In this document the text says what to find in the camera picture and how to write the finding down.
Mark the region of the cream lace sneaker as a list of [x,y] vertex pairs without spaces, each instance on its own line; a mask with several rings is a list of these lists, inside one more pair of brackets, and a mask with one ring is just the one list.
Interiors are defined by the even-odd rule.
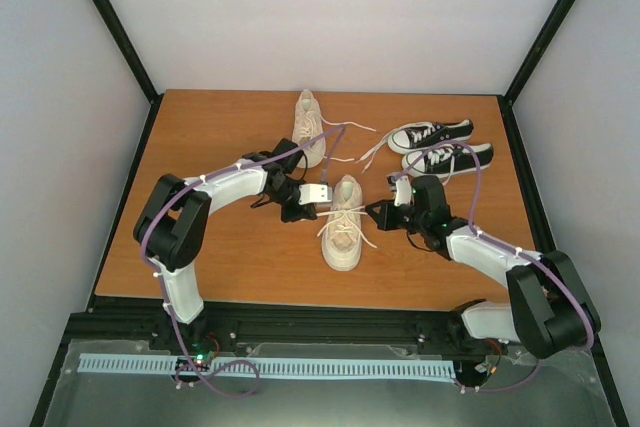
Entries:
[[362,217],[366,215],[361,185],[353,176],[344,175],[333,189],[330,209],[319,214],[326,223],[317,236],[321,238],[323,258],[333,270],[353,270],[360,262],[364,245],[377,249],[362,228]]
[[[292,141],[298,145],[309,142],[312,138],[324,132],[324,125],[337,126],[339,123],[327,121],[321,112],[321,107],[314,94],[303,90],[295,105]],[[324,138],[310,144],[303,150],[297,168],[314,168],[326,159],[327,147]]]

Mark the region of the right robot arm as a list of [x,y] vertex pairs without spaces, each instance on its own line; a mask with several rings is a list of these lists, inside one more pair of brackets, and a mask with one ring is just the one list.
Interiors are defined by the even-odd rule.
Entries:
[[390,177],[389,184],[393,198],[365,208],[378,229],[417,234],[427,251],[475,269],[508,292],[506,303],[459,307],[456,336],[520,344],[538,359],[592,347],[601,323],[568,255],[514,247],[453,215],[435,176]]

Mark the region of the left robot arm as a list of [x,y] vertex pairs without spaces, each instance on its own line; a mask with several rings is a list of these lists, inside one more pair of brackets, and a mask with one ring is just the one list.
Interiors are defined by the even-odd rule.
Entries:
[[245,197],[254,208],[277,204],[284,223],[314,220],[313,202],[302,202],[305,179],[291,174],[306,160],[303,148],[286,138],[272,151],[251,152],[231,165],[199,177],[160,177],[138,218],[133,236],[143,259],[161,281],[165,311],[175,318],[172,335],[186,349],[201,347],[208,325],[195,273],[209,216]]

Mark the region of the black canvas sneaker front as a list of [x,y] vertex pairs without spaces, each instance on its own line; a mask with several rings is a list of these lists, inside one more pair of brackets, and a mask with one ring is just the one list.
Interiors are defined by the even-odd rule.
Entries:
[[433,175],[443,183],[452,176],[471,173],[476,170],[475,159],[479,161],[481,170],[486,169],[494,157],[491,143],[470,145],[469,149],[452,144],[429,150],[426,154],[420,151],[403,156],[402,170],[412,177]]

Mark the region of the black canvas sneaker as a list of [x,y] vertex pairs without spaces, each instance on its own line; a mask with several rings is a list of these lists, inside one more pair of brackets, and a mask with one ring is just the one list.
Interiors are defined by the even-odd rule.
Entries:
[[383,145],[387,145],[395,153],[407,154],[447,140],[466,141],[473,130],[474,124],[470,119],[457,123],[422,121],[404,124],[384,134],[358,162],[371,161]]
[[402,170],[412,177],[433,175],[443,183],[452,176],[471,173],[476,170],[475,159],[479,161],[481,170],[486,169],[494,157],[491,143],[470,145],[469,149],[452,144],[429,150],[426,154],[420,151],[403,156]]

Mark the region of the black canvas sneaker rear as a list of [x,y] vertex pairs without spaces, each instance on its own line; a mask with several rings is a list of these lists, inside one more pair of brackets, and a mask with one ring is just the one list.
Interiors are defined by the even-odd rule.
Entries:
[[422,121],[404,124],[384,134],[358,162],[371,161],[383,145],[387,145],[395,153],[407,154],[447,140],[466,141],[473,130],[474,124],[470,119],[457,123]]

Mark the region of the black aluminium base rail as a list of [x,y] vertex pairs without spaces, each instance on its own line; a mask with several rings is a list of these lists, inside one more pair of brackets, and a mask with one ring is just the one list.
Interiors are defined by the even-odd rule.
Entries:
[[408,347],[445,359],[491,353],[498,334],[472,335],[461,308],[397,311],[208,302],[189,325],[172,324],[160,300],[97,297],[91,310],[70,316],[63,339],[144,340],[155,350],[192,355],[276,344],[371,344]]

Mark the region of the left black frame post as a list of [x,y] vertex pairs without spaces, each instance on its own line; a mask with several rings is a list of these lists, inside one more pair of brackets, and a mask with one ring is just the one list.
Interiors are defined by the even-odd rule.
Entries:
[[150,106],[157,103],[161,95],[157,92],[143,62],[134,47],[111,0],[91,0],[105,27],[114,40],[120,54]]

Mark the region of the black frame post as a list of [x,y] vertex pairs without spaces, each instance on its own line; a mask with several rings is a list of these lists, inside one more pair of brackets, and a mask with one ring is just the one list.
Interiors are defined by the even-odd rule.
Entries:
[[513,107],[577,0],[556,0],[504,94]]
[[111,0],[91,0],[105,27],[114,40],[120,54],[150,106],[157,103],[161,95],[157,92],[143,62],[134,47]]

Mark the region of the right black frame post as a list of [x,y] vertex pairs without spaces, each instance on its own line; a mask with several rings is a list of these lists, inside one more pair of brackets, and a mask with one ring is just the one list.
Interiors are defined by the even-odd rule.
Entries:
[[577,0],[556,0],[504,94],[513,107]]

